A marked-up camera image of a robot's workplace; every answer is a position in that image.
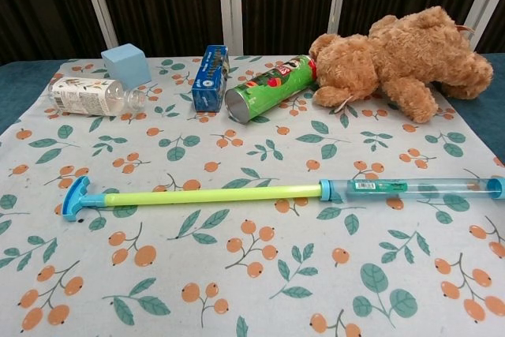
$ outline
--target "sticker label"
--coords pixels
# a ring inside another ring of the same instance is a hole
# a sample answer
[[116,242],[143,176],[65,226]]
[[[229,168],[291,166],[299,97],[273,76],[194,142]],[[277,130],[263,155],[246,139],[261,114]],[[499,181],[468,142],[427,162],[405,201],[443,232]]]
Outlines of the sticker label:
[[400,181],[351,181],[354,191],[359,193],[404,193],[407,190],[406,182]]
[[65,112],[110,115],[106,91],[113,82],[63,77],[53,84],[52,96],[57,107]]

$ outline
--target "floral tablecloth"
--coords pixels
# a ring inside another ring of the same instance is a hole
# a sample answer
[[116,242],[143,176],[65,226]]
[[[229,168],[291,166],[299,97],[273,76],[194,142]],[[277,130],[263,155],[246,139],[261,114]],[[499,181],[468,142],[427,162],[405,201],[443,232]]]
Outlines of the floral tablecloth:
[[[228,87],[289,58],[232,57]],[[66,189],[85,174],[90,193],[505,174],[439,94],[426,125],[380,93],[332,110],[310,90],[240,125],[224,107],[193,110],[200,58],[148,61],[144,112],[63,114],[43,93],[0,136],[1,335],[503,335],[498,201],[278,199],[66,222]],[[107,71],[79,60],[61,75]]]

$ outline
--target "blue foam cube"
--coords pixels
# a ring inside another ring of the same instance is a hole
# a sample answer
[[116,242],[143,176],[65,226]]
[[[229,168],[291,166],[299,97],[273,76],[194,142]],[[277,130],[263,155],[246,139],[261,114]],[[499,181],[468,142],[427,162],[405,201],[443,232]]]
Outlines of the blue foam cube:
[[102,58],[110,78],[120,81],[124,89],[132,89],[151,80],[144,52],[131,43],[103,51]]

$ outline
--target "teddy bear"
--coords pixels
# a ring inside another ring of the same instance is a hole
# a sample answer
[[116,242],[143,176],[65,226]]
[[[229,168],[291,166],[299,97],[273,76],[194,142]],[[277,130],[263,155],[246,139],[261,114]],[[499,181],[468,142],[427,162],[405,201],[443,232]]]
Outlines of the teddy bear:
[[337,107],[382,88],[407,117],[428,122],[439,107],[426,84],[441,82],[446,95],[474,99],[491,83],[491,65],[470,50],[461,29],[435,6],[401,19],[387,15],[368,36],[321,35],[309,51],[320,86],[314,101]]

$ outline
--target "teddy bear ear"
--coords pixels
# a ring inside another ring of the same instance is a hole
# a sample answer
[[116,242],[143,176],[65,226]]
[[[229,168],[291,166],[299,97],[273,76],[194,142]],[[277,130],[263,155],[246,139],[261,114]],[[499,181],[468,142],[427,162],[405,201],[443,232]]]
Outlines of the teddy bear ear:
[[319,55],[319,53],[338,37],[339,35],[329,33],[324,33],[323,35],[319,36],[310,47],[309,50],[310,58],[312,58],[314,61],[317,61],[317,56]]

